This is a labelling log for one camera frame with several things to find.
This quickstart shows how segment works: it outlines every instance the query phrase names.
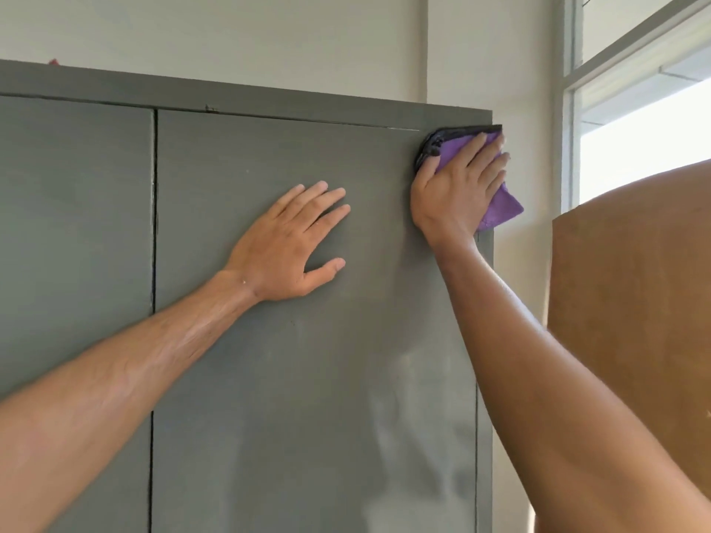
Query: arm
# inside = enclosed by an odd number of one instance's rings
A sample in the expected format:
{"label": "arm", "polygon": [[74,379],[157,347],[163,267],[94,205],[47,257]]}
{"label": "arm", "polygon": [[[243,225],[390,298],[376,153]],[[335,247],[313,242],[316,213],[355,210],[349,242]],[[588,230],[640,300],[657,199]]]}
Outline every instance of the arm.
{"label": "arm", "polygon": [[227,266],[161,313],[120,332],[0,403],[3,531],[39,532],[111,461],[162,394],[245,311],[306,295],[343,259],[304,273],[348,214],[326,184],[295,187],[237,243]]}
{"label": "arm", "polygon": [[484,401],[534,508],[556,532],[701,533],[711,504],[641,421],[526,310],[478,253],[503,139],[475,138],[413,185]]}

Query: purple and black cloth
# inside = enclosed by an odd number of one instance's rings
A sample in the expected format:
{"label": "purple and black cloth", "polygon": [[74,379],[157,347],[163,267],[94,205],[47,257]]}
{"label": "purple and black cloth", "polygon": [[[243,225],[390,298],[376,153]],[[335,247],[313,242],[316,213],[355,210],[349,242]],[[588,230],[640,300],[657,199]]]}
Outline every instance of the purple and black cloth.
{"label": "purple and black cloth", "polygon": [[[440,156],[439,172],[468,142],[476,135],[486,133],[487,145],[501,134],[501,125],[480,125],[473,127],[442,128],[432,133],[422,143],[420,153],[415,160],[414,169],[417,172],[427,157]],[[504,183],[491,199],[491,204],[479,224],[478,231],[488,230],[511,220],[523,213],[523,206],[514,198]]]}

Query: forearm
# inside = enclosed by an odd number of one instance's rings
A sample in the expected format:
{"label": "forearm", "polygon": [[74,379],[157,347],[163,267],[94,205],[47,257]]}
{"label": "forearm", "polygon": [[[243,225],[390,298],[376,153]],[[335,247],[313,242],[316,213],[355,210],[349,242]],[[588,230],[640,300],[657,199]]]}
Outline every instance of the forearm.
{"label": "forearm", "polygon": [[[545,331],[473,242],[442,244],[486,406],[537,511],[557,530],[666,532],[704,503],[644,425]],[[668,506],[689,512],[667,512]]]}
{"label": "forearm", "polygon": [[0,516],[40,531],[128,441],[167,388],[255,302],[222,272],[0,403]]}

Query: gray cabinet door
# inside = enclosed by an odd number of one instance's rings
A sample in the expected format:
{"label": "gray cabinet door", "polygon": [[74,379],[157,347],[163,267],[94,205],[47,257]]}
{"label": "gray cabinet door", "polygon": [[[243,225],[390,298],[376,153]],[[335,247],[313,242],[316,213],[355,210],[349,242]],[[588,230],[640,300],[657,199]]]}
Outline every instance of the gray cabinet door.
{"label": "gray cabinet door", "polygon": [[[0,97],[0,396],[150,314],[151,127]],[[50,531],[145,531],[149,453],[146,423]]]}
{"label": "gray cabinet door", "polygon": [[424,136],[159,112],[158,308],[299,182],[353,211],[311,259],[338,277],[247,313],[156,408],[155,533],[474,531],[474,373],[407,204]]}

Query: white wall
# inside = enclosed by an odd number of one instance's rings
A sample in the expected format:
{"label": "white wall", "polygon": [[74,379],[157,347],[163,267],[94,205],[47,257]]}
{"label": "white wall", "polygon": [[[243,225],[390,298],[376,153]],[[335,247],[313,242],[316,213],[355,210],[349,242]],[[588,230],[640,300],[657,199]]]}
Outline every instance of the white wall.
{"label": "white wall", "polygon": [[[543,316],[552,199],[553,0],[2,0],[0,57],[490,108],[526,213],[495,268]],[[498,440],[494,532],[528,501]]]}
{"label": "white wall", "polygon": [[671,0],[590,0],[583,12],[583,60],[609,47]]}

